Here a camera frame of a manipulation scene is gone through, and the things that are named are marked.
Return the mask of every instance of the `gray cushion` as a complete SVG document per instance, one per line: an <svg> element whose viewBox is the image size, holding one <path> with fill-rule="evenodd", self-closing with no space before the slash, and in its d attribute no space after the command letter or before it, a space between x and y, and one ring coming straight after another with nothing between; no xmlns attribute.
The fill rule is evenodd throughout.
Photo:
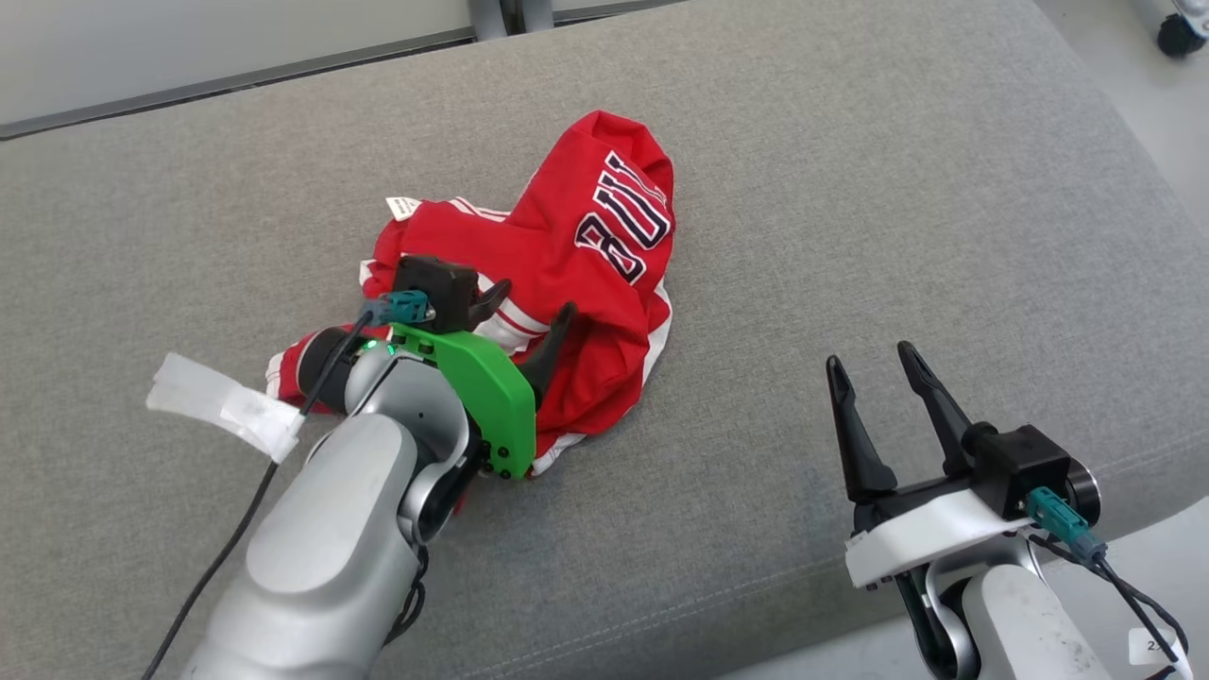
<svg viewBox="0 0 1209 680"><path fill-rule="evenodd" d="M670 344L612 432L473 489L375 678L701 676L898 611L843 569L832 352L904 483L910 339L1098 473L1106 536L1204 494L1209 247L1031 2L696 0L0 146L0 675L137 675L251 496L264 457L143 408L166 352L262 385L355 315L384 196L508 207L594 108L676 163Z"/></svg>

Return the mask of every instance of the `cable connector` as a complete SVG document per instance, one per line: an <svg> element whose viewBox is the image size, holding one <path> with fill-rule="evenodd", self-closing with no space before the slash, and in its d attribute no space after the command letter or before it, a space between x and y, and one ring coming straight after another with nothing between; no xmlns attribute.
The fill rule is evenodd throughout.
<svg viewBox="0 0 1209 680"><path fill-rule="evenodd" d="M1078 561L1093 569L1095 559L1103 558L1107 552L1107 546L1092 534L1087 520L1071 509L1066 501L1062 500L1045 486L1039 486L1029 491L1025 512L1042 529L1053 534L1059 541L1070 546L1071 554Z"/></svg>
<svg viewBox="0 0 1209 680"><path fill-rule="evenodd" d="M376 300L365 300L361 313L365 312L374 317L365 324L369 327L388 323L415 325L436 316L436 310L428 305L428 295L420 290L397 290L378 295Z"/></svg>

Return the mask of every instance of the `jersey lettering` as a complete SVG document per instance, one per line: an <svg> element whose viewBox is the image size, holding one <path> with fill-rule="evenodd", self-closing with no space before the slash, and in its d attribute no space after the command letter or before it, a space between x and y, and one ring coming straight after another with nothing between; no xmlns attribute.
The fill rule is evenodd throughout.
<svg viewBox="0 0 1209 680"><path fill-rule="evenodd" d="M596 213L588 213L579 223L579 229L575 230L575 246L600 253L630 286L647 271L647 264L613 236L608 225Z"/></svg>
<svg viewBox="0 0 1209 680"><path fill-rule="evenodd" d="M614 151L608 152L608 157L604 159L604 165L607 165L608 167L613 168L619 173L629 175L629 178L632 179L635 184L641 186L642 190L646 191L652 198L655 198L656 201L663 203L664 207L667 207L667 196L665 196L664 192L660 191L658 186L647 186L647 183L642 181L642 178L638 177L638 173L630 169L629 166L626 166Z"/></svg>
<svg viewBox="0 0 1209 680"><path fill-rule="evenodd" d="M667 196L656 186L648 186L615 152L604 159L604 171L594 188L592 201L602 213L589 213L575 230L575 246L598 252L626 282L634 284L647 263L635 254L614 231L613 224L629 234L644 250L659 246L672 231ZM612 217L606 221L601 215Z"/></svg>

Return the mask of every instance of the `chair wheel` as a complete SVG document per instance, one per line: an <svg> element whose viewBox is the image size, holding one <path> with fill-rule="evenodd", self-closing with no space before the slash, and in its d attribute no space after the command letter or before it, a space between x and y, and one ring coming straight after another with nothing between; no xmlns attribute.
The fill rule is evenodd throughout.
<svg viewBox="0 0 1209 680"><path fill-rule="evenodd" d="M1204 47L1205 39L1197 35L1180 15L1172 15L1158 28L1158 48L1173 59L1182 59Z"/></svg>

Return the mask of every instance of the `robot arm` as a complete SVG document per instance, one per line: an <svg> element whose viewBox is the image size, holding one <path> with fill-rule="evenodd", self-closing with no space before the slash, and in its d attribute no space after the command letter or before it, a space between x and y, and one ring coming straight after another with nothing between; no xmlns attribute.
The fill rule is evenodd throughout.
<svg viewBox="0 0 1209 680"><path fill-rule="evenodd" d="M828 358L840 460L855 503L845 554L852 584L898 587L924 662L939 680L1109 678L1046 584L1026 537L1043 514L1039 502L1049 503L1041 509L1068 513L1062 520L1076 525L1064 540L1107 578L1104 547L1086 532L1100 517L1095 479L1032 426L1000 433L989 423L971 425L915 347L899 342L898 355L941 440L944 476L898 488L856 413L844 365ZM1057 519L1041 524L1060 529L1051 523ZM1180 663L1186 669L1186 658Z"/></svg>
<svg viewBox="0 0 1209 680"><path fill-rule="evenodd" d="M313 449L253 535L183 678L369 674L421 546L486 451L436 368L380 344L349 378L346 396L359 405Z"/></svg>
<svg viewBox="0 0 1209 680"><path fill-rule="evenodd" d="M469 333L508 289L479 296L476 281L473 270L404 258L397 294L368 305L374 325L392 324L389 339L341 329L312 339L299 384L348 419L253 535L183 678L365 678L401 630L423 546L470 482L527 472L537 405L575 307L517 367ZM413 318L394 323L404 309Z"/></svg>

